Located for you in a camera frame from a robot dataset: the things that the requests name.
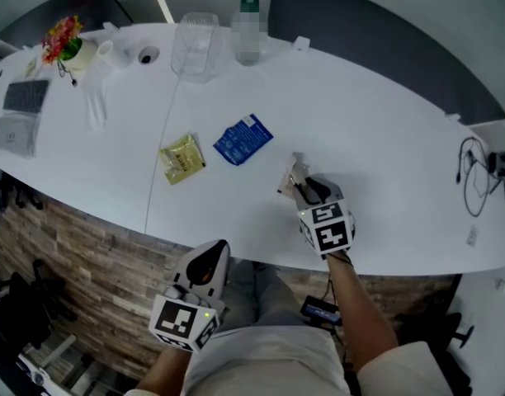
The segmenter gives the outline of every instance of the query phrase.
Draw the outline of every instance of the keyboard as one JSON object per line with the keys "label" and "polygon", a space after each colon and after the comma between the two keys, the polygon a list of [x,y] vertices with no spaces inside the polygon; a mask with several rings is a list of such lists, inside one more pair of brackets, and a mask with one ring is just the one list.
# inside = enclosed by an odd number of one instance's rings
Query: keyboard
{"label": "keyboard", "polygon": [[15,82],[8,86],[4,110],[40,113],[49,81]]}

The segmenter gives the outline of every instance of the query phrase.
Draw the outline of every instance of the oval table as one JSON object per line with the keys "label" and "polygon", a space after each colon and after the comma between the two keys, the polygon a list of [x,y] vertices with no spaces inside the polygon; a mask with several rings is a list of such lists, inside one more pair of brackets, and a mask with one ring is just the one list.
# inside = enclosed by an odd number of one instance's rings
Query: oval table
{"label": "oval table", "polygon": [[[505,266],[505,200],[500,186],[478,218],[455,183],[458,151],[473,133],[387,78],[346,60],[270,40],[260,64],[233,58],[224,29],[218,74],[180,82],[170,69],[175,25],[121,28],[133,62],[108,82],[108,120],[86,132],[81,92],[52,74],[37,155],[0,151],[0,168],[101,219],[195,246],[227,239],[233,256],[311,270],[325,263],[304,243],[294,201],[276,192],[293,152],[335,181],[356,218],[350,256],[361,274],[437,275]],[[105,33],[94,35],[100,42]],[[135,61],[145,45],[159,59]],[[3,60],[4,92],[40,49]],[[212,147],[227,127],[254,113],[274,139],[245,164]],[[171,186],[158,148],[193,134],[206,168]],[[485,172],[479,169],[478,185]],[[478,197],[467,190],[472,206]],[[471,229],[474,246],[467,243]]]}

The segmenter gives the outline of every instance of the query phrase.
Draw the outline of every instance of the blue snack packet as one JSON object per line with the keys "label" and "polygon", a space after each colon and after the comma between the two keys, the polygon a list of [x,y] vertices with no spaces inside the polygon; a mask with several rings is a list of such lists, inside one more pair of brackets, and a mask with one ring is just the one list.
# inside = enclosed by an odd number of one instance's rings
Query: blue snack packet
{"label": "blue snack packet", "polygon": [[272,139],[255,115],[248,115],[228,128],[213,146],[229,163],[239,166]]}

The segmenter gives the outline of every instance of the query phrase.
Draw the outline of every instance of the flower pot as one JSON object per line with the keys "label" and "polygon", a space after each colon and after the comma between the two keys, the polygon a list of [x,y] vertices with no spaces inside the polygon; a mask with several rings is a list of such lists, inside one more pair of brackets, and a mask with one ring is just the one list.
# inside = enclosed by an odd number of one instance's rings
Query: flower pot
{"label": "flower pot", "polygon": [[97,45],[82,38],[82,46],[78,53],[69,60],[62,60],[64,66],[71,70],[85,70],[97,52]]}

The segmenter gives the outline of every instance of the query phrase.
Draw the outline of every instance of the black cable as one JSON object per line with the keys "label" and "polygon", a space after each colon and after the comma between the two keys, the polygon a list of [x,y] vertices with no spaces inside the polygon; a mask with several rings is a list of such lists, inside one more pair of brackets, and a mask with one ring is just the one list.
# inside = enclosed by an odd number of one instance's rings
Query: black cable
{"label": "black cable", "polygon": [[56,61],[57,61],[57,65],[58,65],[58,75],[60,75],[60,77],[63,78],[66,73],[69,73],[69,76],[71,77],[71,84],[74,87],[76,87],[78,85],[77,80],[75,78],[73,78],[73,74],[71,73],[71,71],[69,69],[67,69],[59,59],[57,59]]}
{"label": "black cable", "polygon": [[[470,145],[469,149],[467,149],[467,151],[464,151],[464,146],[468,142],[471,142],[471,145]],[[482,157],[481,161],[478,160],[476,158],[476,156],[474,155],[474,153],[473,153],[474,147],[476,147],[479,150],[481,157]],[[485,154],[484,146],[482,145],[482,143],[478,139],[476,139],[473,136],[470,136],[469,138],[466,138],[461,142],[460,152],[458,153],[458,174],[456,175],[456,183],[460,183],[460,181],[461,181],[462,163],[463,163],[463,171],[465,174],[464,191],[463,191],[465,208],[467,209],[467,211],[469,212],[469,214],[471,216],[478,217],[482,213],[482,210],[484,209],[484,206],[485,206],[485,202],[487,201],[487,197],[489,195],[489,185],[490,185],[489,179],[491,176],[489,175],[489,172],[488,172],[487,155]],[[482,166],[486,171],[486,182],[487,183],[486,183],[484,192],[480,192],[480,190],[478,189],[478,187],[476,185],[478,164],[480,166]],[[469,183],[470,174],[473,169],[474,169],[473,187],[476,190],[476,194],[478,195],[478,198],[481,199],[480,207],[475,212],[470,208],[469,200],[467,198],[467,185]]]}
{"label": "black cable", "polygon": [[335,289],[333,288],[333,282],[332,282],[332,293],[333,293],[333,305],[337,305],[337,296],[335,296]]}
{"label": "black cable", "polygon": [[344,352],[344,354],[342,355],[342,366],[344,366],[346,364],[347,349],[346,349],[346,346],[344,345],[344,343],[342,342],[341,338],[338,336],[337,329],[335,328],[335,326],[333,326],[333,335],[335,336],[335,338],[338,340],[338,342],[342,346],[342,349]]}
{"label": "black cable", "polygon": [[341,256],[338,256],[335,252],[329,253],[328,255],[336,260],[346,263],[349,266],[353,266],[351,258],[346,254],[345,251],[340,251],[342,253]]}
{"label": "black cable", "polygon": [[332,285],[332,275],[328,274],[328,285],[326,286],[326,291],[324,292],[324,295],[322,298],[320,298],[320,300],[326,299],[326,296],[328,296],[328,294],[329,294],[329,289],[330,289],[331,285]]}

